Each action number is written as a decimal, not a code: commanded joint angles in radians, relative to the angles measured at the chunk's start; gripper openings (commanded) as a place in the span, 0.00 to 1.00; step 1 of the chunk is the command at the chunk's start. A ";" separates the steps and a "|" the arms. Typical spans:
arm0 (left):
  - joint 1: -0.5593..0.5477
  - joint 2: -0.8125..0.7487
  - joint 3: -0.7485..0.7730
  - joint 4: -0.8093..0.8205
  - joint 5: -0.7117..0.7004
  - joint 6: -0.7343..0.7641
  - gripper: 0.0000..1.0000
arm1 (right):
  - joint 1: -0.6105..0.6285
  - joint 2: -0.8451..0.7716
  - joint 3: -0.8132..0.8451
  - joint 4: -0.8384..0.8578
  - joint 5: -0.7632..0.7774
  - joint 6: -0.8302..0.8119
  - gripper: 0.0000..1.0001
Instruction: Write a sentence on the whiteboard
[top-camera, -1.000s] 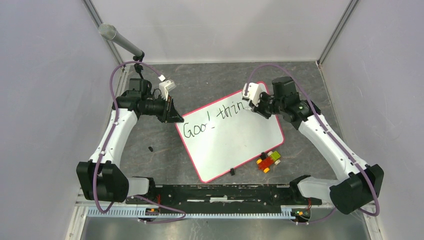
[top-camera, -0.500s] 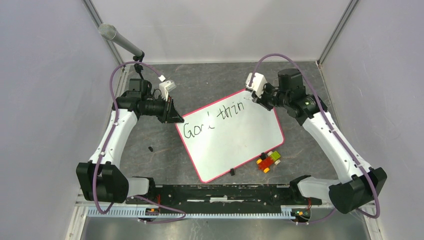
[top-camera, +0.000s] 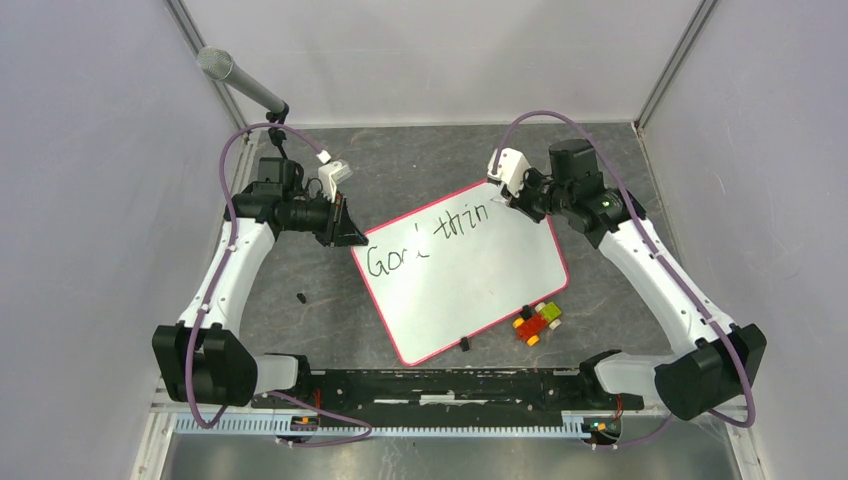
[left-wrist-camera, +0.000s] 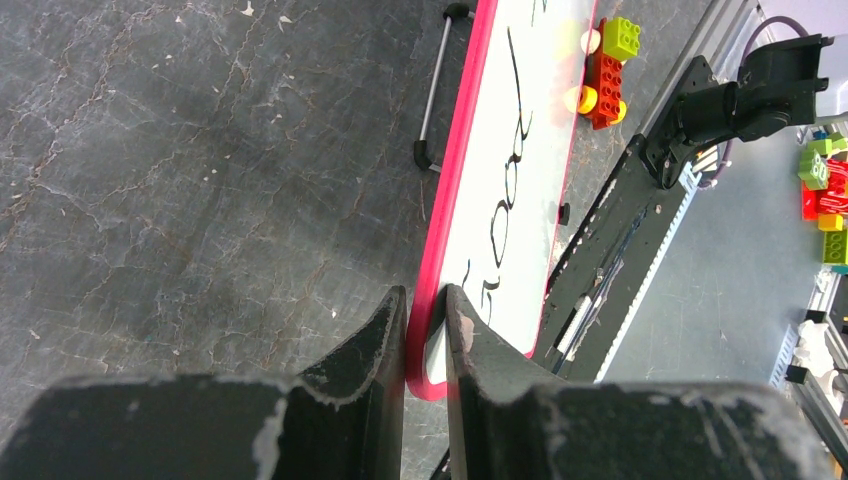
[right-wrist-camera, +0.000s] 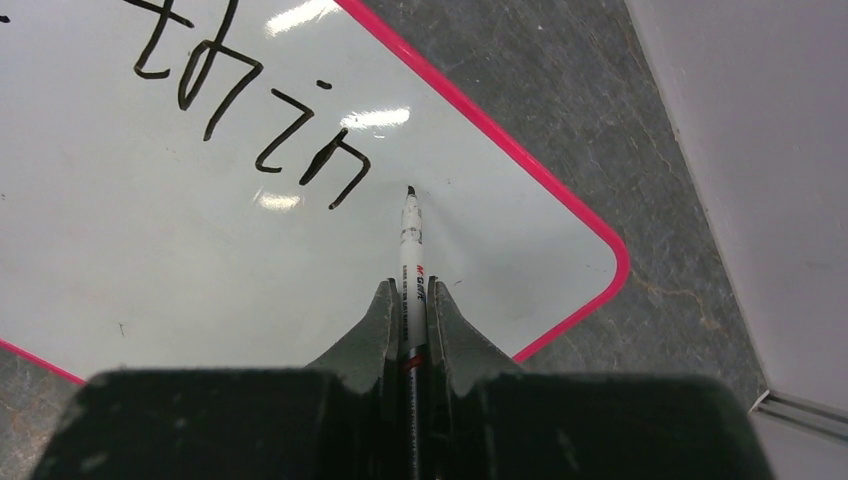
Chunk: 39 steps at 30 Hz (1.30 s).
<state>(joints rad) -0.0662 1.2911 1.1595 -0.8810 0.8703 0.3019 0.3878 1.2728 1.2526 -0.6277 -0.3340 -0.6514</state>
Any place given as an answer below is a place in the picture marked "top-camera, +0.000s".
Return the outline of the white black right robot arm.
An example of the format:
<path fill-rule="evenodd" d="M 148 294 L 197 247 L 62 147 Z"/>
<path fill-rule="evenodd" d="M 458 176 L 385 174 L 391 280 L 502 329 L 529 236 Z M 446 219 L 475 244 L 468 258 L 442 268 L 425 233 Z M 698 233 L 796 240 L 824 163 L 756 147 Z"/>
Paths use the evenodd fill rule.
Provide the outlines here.
<path fill-rule="evenodd" d="M 536 223 L 565 218 L 630 282 L 672 350 L 665 357 L 611 350 L 590 358 L 580 366 L 580 400 L 602 408 L 617 394 L 655 398 L 674 417 L 691 420 L 703 413 L 718 416 L 720 406 L 743 397 L 746 416 L 738 424 L 751 426 L 764 333 L 754 324 L 739 325 L 695 286 L 633 195 L 606 185 L 589 141 L 554 143 L 548 155 L 551 171 L 544 174 L 523 153 L 497 150 L 487 166 L 488 180 L 508 207 Z"/>

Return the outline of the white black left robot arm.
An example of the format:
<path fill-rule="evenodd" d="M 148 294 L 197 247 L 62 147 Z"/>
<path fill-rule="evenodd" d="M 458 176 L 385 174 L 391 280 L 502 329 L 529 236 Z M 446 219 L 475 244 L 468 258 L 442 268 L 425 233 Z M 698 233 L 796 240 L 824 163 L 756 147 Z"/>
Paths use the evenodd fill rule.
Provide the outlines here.
<path fill-rule="evenodd" d="M 271 390 L 290 407 L 312 399 L 304 356 L 254 355 L 239 330 L 259 268 L 281 233 L 310 233 L 324 247 L 367 245 L 339 189 L 351 174 L 347 162 L 329 160 L 318 170 L 317 192 L 310 193 L 299 163 L 261 159 L 257 180 L 233 196 L 234 208 L 224 214 L 221 239 L 194 299 L 174 324 L 153 334 L 171 400 L 241 407 Z"/>

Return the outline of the pink framed whiteboard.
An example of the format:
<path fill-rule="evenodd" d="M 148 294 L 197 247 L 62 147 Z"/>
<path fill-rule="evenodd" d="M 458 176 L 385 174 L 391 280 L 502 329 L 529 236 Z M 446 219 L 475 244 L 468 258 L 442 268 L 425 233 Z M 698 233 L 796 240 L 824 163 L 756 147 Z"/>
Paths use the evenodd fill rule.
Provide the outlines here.
<path fill-rule="evenodd" d="M 480 181 L 367 231 L 352 256 L 405 366 L 516 316 L 570 282 L 554 225 Z"/>

